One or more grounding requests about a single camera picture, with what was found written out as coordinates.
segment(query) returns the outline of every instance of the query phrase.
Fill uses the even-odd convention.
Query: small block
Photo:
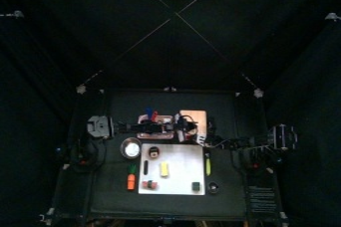
[[[199,191],[199,182],[192,182],[191,183],[191,190],[192,191]]]
[[[168,164],[163,161],[160,163],[162,177],[168,176]]]

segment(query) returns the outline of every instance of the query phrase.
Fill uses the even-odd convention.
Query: orange object
[[[130,174],[128,175],[128,186],[127,186],[128,190],[134,190],[135,189],[135,175]]]

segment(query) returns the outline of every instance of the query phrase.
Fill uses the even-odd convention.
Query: table
[[[262,104],[247,94],[237,96],[227,92],[171,94],[110,91],[105,97],[99,94],[84,96],[83,101],[85,103],[80,103],[75,113],[69,139],[75,139],[75,130],[81,129],[80,123],[84,123],[91,115],[107,114],[114,121],[135,123],[146,108],[152,108],[164,115],[175,115],[180,110],[206,111],[207,116],[214,117],[215,134],[222,138],[266,131]],[[210,150],[211,175],[204,177],[204,183],[214,181],[219,185],[216,194],[139,194],[138,190],[127,190],[127,167],[135,163],[140,169],[140,159],[130,160],[120,154],[120,144],[131,136],[118,134],[105,141],[105,162],[95,173],[77,176],[71,169],[63,170],[53,203],[55,216],[81,215],[80,218],[84,218],[87,214],[95,218],[242,221],[246,210],[242,177],[231,166],[229,150]],[[176,137],[168,143],[178,144]],[[77,195],[67,196],[73,190],[77,190]]]

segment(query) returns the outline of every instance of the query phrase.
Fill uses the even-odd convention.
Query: green object
[[[199,191],[199,182],[192,182],[191,183],[191,190],[192,191]]]
[[[135,174],[135,172],[136,172],[136,165],[131,164],[128,167],[128,174]]]

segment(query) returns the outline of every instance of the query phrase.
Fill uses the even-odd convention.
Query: yellow object
[[[206,176],[210,176],[210,159],[206,158]]]
[[[163,161],[160,163],[160,171],[162,171],[162,177],[168,176],[168,164]]]

